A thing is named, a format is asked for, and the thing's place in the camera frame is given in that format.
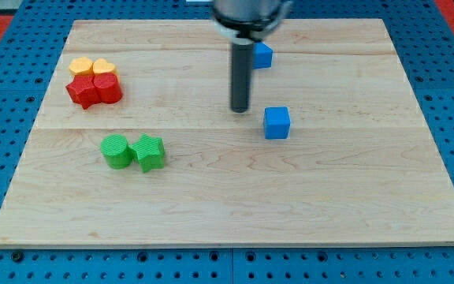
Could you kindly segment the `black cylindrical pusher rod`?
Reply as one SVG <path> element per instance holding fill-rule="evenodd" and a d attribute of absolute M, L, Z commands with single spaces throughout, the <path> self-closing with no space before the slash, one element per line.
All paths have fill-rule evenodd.
<path fill-rule="evenodd" d="M 243 113 L 249 109 L 253 57 L 253 43 L 232 44 L 230 108 L 233 112 Z"/>

